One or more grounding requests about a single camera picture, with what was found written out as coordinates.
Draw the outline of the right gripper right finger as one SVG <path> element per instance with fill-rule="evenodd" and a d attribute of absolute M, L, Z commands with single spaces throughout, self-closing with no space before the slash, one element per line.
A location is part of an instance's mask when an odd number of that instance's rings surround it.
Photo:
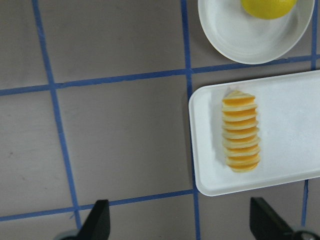
<path fill-rule="evenodd" d="M 250 198 L 249 228 L 256 240 L 299 240 L 300 235 L 262 198 Z"/>

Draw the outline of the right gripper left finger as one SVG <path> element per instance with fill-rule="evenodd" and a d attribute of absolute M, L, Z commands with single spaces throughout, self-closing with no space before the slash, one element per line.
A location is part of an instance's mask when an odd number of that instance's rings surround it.
<path fill-rule="evenodd" d="M 111 233 L 109 201 L 97 200 L 76 240 L 108 240 Z"/>

